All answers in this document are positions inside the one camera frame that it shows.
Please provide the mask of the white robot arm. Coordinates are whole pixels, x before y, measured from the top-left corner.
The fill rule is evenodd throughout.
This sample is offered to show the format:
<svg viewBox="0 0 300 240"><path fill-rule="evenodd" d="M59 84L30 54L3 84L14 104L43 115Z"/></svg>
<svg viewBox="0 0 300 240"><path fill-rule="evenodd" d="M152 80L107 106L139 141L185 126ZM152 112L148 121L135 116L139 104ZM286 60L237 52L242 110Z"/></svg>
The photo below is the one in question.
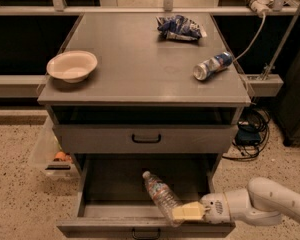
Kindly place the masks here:
<svg viewBox="0 0 300 240"><path fill-rule="evenodd" d="M211 224L242 221L253 226L281 223L285 215L300 224L300 194L268 178L257 177L246 188L204 195L172 209L174 221Z"/></svg>

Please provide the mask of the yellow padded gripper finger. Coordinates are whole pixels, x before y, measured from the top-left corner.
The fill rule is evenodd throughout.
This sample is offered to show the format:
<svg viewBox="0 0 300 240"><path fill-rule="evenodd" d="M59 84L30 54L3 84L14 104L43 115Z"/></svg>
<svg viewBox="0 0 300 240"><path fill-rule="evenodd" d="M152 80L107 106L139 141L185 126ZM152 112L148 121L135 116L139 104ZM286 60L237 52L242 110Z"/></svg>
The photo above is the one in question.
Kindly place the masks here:
<svg viewBox="0 0 300 240"><path fill-rule="evenodd" d="M201 220L206 213L206 208L198 201L187 203L172 209L174 220Z"/></svg>

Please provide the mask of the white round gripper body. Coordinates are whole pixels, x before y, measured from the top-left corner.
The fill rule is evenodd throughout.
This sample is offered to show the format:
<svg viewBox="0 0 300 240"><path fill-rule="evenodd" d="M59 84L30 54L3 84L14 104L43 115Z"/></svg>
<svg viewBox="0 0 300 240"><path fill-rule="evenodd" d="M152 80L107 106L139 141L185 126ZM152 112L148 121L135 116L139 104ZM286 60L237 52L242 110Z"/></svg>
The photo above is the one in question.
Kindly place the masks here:
<svg viewBox="0 0 300 240"><path fill-rule="evenodd" d="M205 208L203 220L211 224L229 223L231 221L230 210L223 193L210 193L200 199Z"/></svg>

